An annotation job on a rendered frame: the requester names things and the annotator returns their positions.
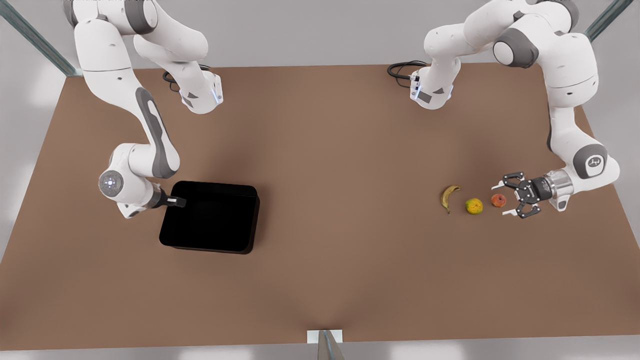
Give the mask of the black storage box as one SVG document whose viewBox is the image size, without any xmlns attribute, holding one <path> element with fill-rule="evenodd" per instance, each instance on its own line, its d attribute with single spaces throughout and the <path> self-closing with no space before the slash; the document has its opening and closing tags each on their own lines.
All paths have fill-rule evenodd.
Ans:
<svg viewBox="0 0 640 360">
<path fill-rule="evenodd" d="M 260 198 L 253 186 L 181 180 L 166 208 L 158 240 L 164 246 L 247 255 L 258 225 Z"/>
</svg>

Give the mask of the yellow brown banana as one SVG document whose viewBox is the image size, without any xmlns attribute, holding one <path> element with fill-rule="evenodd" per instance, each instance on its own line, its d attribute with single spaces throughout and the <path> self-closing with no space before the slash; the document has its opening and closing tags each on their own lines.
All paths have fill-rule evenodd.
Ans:
<svg viewBox="0 0 640 360">
<path fill-rule="evenodd" d="M 448 215 L 451 214 L 451 210 L 450 210 L 450 196 L 451 194 L 457 192 L 457 191 L 461 191 L 462 187 L 460 185 L 457 184 L 453 184 L 450 185 L 448 187 L 446 187 L 442 193 L 441 196 L 439 198 L 439 201 L 442 205 L 442 207 L 444 207 L 446 209 L 446 212 Z"/>
</svg>

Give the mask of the silver frame post white foot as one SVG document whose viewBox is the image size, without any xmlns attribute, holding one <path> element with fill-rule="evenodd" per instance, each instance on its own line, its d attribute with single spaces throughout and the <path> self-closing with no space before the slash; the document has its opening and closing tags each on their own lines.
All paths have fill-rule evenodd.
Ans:
<svg viewBox="0 0 640 360">
<path fill-rule="evenodd" d="M 339 344 L 343 343 L 342 329 L 306 331 L 307 344 L 317 345 L 317 360 L 345 360 Z"/>
</svg>

